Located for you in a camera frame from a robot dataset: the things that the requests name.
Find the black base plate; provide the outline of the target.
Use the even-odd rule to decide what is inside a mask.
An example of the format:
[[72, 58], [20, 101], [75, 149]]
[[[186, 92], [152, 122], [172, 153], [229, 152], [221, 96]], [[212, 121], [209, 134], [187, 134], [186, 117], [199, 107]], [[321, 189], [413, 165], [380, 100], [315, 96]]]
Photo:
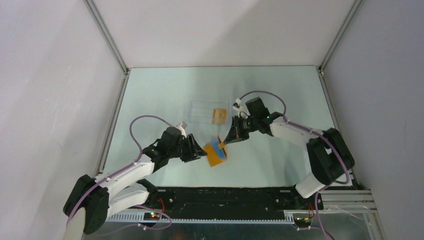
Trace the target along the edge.
[[143, 205], [204, 220], [280, 220], [287, 211], [324, 208], [321, 197], [303, 198], [294, 187], [159, 187]]

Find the tan credit card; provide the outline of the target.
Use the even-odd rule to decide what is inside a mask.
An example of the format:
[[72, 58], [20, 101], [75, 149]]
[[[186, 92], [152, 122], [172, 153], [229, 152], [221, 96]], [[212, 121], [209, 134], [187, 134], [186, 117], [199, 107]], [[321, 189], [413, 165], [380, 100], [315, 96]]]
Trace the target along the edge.
[[227, 110], [224, 108], [214, 108], [212, 112], [212, 124], [225, 125], [227, 122]]

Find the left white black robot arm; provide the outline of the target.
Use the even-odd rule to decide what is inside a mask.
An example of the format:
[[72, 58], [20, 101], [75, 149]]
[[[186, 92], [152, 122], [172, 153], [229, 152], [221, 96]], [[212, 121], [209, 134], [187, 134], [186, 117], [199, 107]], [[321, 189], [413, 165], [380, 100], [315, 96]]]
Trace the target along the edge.
[[192, 134], [186, 134], [181, 127], [168, 127], [134, 162], [107, 175], [81, 176], [63, 207], [67, 223], [70, 224], [82, 210], [80, 232], [90, 235], [116, 213], [138, 205], [153, 208], [158, 202], [158, 188], [146, 177], [166, 166], [171, 159], [188, 163], [205, 156], [207, 152]]

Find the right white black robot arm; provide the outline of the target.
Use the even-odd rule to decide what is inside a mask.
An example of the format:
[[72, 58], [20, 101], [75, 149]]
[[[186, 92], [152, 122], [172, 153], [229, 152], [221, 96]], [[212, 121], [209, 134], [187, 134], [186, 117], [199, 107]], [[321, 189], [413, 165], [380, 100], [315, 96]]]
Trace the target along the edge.
[[355, 161], [337, 129], [321, 130], [295, 123], [284, 113], [270, 112], [260, 97], [247, 102], [238, 98], [232, 108], [236, 114], [222, 142], [224, 145], [246, 141], [251, 133], [260, 132], [287, 140], [307, 152], [310, 172], [294, 185], [296, 191], [290, 196], [295, 208], [304, 209], [313, 194], [333, 183], [348, 184], [351, 181], [349, 171]]

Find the orange card holder wallet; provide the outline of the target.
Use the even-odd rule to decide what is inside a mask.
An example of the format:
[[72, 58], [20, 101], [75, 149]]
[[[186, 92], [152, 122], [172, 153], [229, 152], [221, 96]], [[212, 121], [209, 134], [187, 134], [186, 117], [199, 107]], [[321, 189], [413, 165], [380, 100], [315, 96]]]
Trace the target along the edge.
[[227, 159], [223, 160], [223, 159], [219, 159], [215, 153], [215, 151], [213, 150], [212, 147], [212, 143], [215, 140], [213, 139], [210, 143], [206, 144], [203, 147], [203, 150], [207, 152], [207, 162], [209, 164], [210, 167], [215, 167], [223, 162], [225, 162]]

